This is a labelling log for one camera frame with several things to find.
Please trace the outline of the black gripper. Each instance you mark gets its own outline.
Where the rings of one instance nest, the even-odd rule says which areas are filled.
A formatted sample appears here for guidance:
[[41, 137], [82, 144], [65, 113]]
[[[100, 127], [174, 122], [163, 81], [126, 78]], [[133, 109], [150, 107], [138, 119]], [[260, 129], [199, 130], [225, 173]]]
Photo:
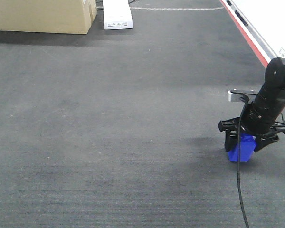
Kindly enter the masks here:
[[[224, 148], [226, 152], [233, 150], [238, 144], [238, 123], [239, 117], [236, 117], [229, 120], [222, 120], [218, 124], [220, 132], [225, 131]], [[241, 132], [256, 137], [256, 146], [254, 148], [254, 152], [258, 152], [266, 146], [278, 142], [279, 137], [277, 134], [285, 134], [285, 124], [281, 122], [274, 122], [269, 130], [264, 134], [260, 134], [258, 129], [256, 131], [249, 130], [246, 126], [241, 124]]]

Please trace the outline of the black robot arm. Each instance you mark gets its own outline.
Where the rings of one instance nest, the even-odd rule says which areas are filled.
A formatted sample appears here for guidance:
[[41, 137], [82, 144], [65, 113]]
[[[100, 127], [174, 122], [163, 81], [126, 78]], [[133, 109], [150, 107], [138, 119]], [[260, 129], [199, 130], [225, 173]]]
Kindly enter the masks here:
[[257, 152], [276, 143], [278, 134], [285, 134], [285, 123], [277, 122], [277, 117], [285, 107], [285, 58], [273, 58], [265, 70], [265, 82], [258, 93], [230, 90], [229, 100], [246, 102], [239, 117], [220, 121], [218, 128], [225, 132], [224, 148], [227, 152], [235, 148], [239, 133], [255, 137]]

